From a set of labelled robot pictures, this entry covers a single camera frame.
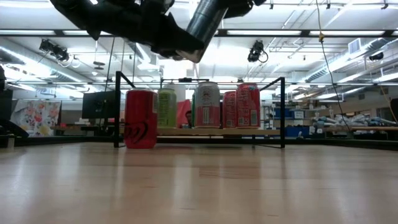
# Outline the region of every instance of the computer monitor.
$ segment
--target computer monitor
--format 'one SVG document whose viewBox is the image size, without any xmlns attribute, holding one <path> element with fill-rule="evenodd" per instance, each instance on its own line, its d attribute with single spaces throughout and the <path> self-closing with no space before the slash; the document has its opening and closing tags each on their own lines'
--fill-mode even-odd
<svg viewBox="0 0 398 224">
<path fill-rule="evenodd" d="M 115 91 L 85 93 L 81 118 L 114 118 Z"/>
</svg>

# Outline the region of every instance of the colorful poster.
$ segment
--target colorful poster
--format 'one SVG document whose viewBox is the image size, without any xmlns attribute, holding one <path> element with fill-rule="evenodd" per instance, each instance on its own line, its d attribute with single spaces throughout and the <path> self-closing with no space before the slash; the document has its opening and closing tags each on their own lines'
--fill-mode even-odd
<svg viewBox="0 0 398 224">
<path fill-rule="evenodd" d="M 52 126 L 57 125 L 61 102 L 19 100 L 11 121 L 29 133 L 30 137 L 53 136 Z"/>
</svg>

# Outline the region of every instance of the logo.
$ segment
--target logo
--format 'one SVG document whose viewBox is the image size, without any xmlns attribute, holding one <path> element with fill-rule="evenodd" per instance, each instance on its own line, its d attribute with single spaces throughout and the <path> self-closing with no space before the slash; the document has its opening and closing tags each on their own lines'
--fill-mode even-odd
<svg viewBox="0 0 398 224">
<path fill-rule="evenodd" d="M 125 138 L 132 141 L 133 144 L 137 144 L 141 141 L 148 132 L 148 124 L 145 122 L 128 124 L 124 128 Z"/>
</svg>

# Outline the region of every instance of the can lid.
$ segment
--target can lid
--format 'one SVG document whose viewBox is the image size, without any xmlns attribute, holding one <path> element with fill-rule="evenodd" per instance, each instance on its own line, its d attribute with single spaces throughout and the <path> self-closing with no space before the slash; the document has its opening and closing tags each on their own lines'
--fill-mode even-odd
<svg viewBox="0 0 398 224">
<path fill-rule="evenodd" d="M 172 88 L 161 88 L 161 89 L 159 89 L 159 90 L 157 90 L 157 91 L 162 91 L 162 90 L 167 90 L 167 91 L 175 91 L 175 90 L 173 90 Z"/>
<path fill-rule="evenodd" d="M 131 89 L 131 90 L 129 90 L 129 91 L 149 91 L 149 92 L 153 92 L 153 93 L 155 93 L 155 91 L 153 91 L 153 90 L 150 90 L 150 89 L 147 89 L 147 88 L 133 88 L 133 89 Z"/>
</svg>

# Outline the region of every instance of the ceiling light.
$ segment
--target ceiling light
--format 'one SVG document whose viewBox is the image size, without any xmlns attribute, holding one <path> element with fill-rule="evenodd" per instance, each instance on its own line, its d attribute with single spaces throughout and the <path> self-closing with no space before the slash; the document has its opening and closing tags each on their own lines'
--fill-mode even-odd
<svg viewBox="0 0 398 224">
<path fill-rule="evenodd" d="M 354 80 L 360 76 L 361 76 L 360 74 L 350 75 L 346 78 L 343 78 L 342 80 L 339 80 L 338 83 L 348 82 L 348 81 Z"/>
<path fill-rule="evenodd" d="M 308 94 L 302 93 L 302 94 L 300 94 L 300 95 L 295 96 L 294 99 L 295 99 L 295 100 L 299 100 L 299 99 L 302 99 L 302 98 L 305 98 L 305 97 L 313 96 L 313 95 L 315 95 L 315 94 L 316 94 L 316 93 L 308 93 Z"/>
<path fill-rule="evenodd" d="M 16 88 L 21 88 L 23 90 L 36 91 L 35 88 L 24 84 L 18 84 L 18 85 L 8 84 L 8 85 Z"/>
<path fill-rule="evenodd" d="M 140 51 L 141 55 L 142 55 L 142 59 L 144 62 L 149 63 L 150 62 L 150 57 L 147 55 L 147 53 L 144 51 L 144 49 L 141 47 L 140 44 L 136 43 L 136 46 L 138 48 L 138 50 Z"/>
<path fill-rule="evenodd" d="M 383 75 L 380 78 L 376 78 L 376 79 L 372 80 L 372 82 L 373 83 L 385 82 L 385 81 L 393 80 L 393 79 L 396 79 L 396 78 L 398 78 L 398 73 L 393 73 L 393 74 L 390 74 L 390 75 Z"/>
<path fill-rule="evenodd" d="M 318 96 L 317 99 L 327 99 L 327 98 L 332 98 L 335 96 L 337 96 L 336 93 L 328 93 L 328 94 Z"/>
<path fill-rule="evenodd" d="M 76 82 L 55 82 L 55 85 L 87 85 L 88 83 L 76 83 Z"/>
<path fill-rule="evenodd" d="M 1 35 L 55 35 L 54 30 L 0 30 Z"/>
<path fill-rule="evenodd" d="M 355 88 L 355 89 L 353 89 L 353 90 L 348 90 L 348 91 L 345 92 L 344 94 L 355 93 L 356 91 L 363 90 L 363 89 L 365 89 L 365 87 Z"/>
<path fill-rule="evenodd" d="M 333 31 L 322 31 L 324 35 L 381 35 L 385 31 L 383 30 L 333 30 Z M 319 35 L 318 31 L 310 31 L 310 35 Z"/>
<path fill-rule="evenodd" d="M 71 75 L 68 75 L 68 74 L 66 74 L 66 73 L 63 73 L 63 72 L 60 72 L 59 70 L 57 71 L 59 74 L 61 74 L 61 75 L 63 75 L 63 76 L 65 76 L 65 77 L 68 77 L 68 78 L 70 78 L 71 80 L 73 80 L 73 81 L 76 81 L 76 82 L 81 82 L 81 80 L 80 79 L 78 79 L 78 78 L 75 78 L 75 77 L 73 77 L 73 76 L 71 76 Z"/>
<path fill-rule="evenodd" d="M 26 9 L 46 9 L 53 8 L 51 3 L 47 2 L 32 2 L 32 1 L 0 1 L 0 7 L 18 7 Z"/>
<path fill-rule="evenodd" d="M 68 88 L 57 88 L 57 92 L 63 93 L 65 95 L 72 96 L 72 97 L 75 97 L 75 98 L 82 98 L 83 97 L 82 93 L 80 93 L 78 91 L 75 91 L 75 90 L 68 89 Z"/>
<path fill-rule="evenodd" d="M 229 30 L 228 35 L 300 35 L 300 30 Z"/>
<path fill-rule="evenodd" d="M 85 30 L 64 30 L 62 32 L 65 35 L 88 35 Z"/>
</svg>

